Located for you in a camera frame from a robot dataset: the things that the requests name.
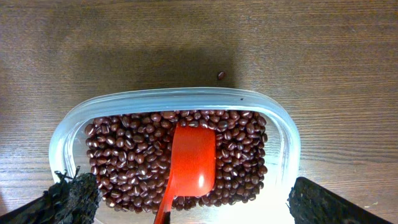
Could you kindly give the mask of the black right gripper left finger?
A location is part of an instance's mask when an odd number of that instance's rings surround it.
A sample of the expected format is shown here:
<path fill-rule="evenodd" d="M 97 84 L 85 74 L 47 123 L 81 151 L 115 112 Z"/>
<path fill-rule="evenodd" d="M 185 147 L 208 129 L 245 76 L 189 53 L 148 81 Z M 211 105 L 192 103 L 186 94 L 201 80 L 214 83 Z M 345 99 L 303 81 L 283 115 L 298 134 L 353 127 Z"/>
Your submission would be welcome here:
<path fill-rule="evenodd" d="M 56 170 L 59 181 L 43 192 L 43 195 L 1 216 L 7 224 L 55 224 L 94 222 L 101 196 L 96 176 L 80 174 L 80 167 L 70 177 L 67 172 Z"/>

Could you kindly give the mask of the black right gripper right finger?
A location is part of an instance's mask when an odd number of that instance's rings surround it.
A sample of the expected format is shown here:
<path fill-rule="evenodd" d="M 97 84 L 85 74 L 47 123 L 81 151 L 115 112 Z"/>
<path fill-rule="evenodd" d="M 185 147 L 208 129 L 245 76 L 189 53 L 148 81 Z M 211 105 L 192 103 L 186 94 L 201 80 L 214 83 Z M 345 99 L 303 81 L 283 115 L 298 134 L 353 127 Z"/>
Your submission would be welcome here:
<path fill-rule="evenodd" d="M 305 177 L 296 179 L 288 202 L 295 224 L 391 224 Z"/>

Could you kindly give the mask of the red plastic measuring scoop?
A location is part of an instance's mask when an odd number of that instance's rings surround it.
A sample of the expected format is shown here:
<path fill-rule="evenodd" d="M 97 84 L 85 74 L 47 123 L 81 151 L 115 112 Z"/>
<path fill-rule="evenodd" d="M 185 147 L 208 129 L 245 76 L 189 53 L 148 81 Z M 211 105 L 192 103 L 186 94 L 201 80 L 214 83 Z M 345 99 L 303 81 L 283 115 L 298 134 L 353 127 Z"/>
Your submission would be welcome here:
<path fill-rule="evenodd" d="M 215 183 L 216 139 L 208 128 L 177 125 L 172 142 L 169 180 L 155 224 L 170 219 L 175 197 L 201 197 Z"/>

